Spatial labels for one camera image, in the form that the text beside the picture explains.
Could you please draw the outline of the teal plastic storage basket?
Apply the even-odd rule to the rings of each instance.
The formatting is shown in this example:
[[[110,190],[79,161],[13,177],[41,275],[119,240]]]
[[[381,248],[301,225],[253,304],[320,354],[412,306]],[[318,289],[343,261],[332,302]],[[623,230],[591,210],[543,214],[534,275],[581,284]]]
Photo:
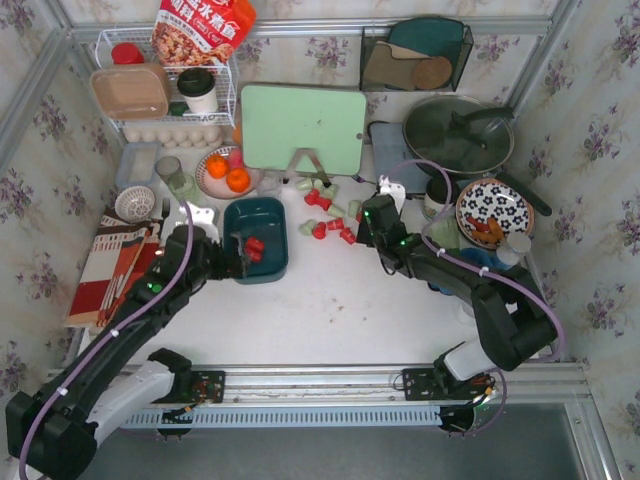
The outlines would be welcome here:
[[[262,261],[252,263],[246,256],[246,240],[256,237],[265,244]],[[223,246],[227,253],[242,253],[249,267],[242,285],[280,280],[288,266],[288,239],[284,205],[272,197],[253,197],[232,201],[223,213]]]

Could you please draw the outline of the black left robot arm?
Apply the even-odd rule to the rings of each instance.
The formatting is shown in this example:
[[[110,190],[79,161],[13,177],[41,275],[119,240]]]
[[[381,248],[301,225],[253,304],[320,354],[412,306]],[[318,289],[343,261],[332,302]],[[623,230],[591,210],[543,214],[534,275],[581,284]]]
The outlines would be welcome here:
[[[18,392],[7,404],[8,450],[20,477],[34,469],[49,479],[78,478],[136,410],[184,389],[191,363],[166,348],[127,378],[118,375],[207,281],[238,278],[246,268],[240,254],[226,252],[202,228],[176,227],[89,346],[37,393]]]

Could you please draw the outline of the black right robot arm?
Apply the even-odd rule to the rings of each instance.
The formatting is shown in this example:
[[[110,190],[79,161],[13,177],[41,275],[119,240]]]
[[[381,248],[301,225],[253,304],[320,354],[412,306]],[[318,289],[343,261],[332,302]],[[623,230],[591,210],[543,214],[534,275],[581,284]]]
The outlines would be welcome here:
[[[556,360],[565,346],[559,319],[536,288],[529,271],[479,267],[437,247],[426,234],[411,234],[394,199],[374,196],[363,203],[368,242],[386,271],[445,289],[473,309],[477,338],[442,354],[434,366],[458,381],[494,369],[512,371],[550,346]]]

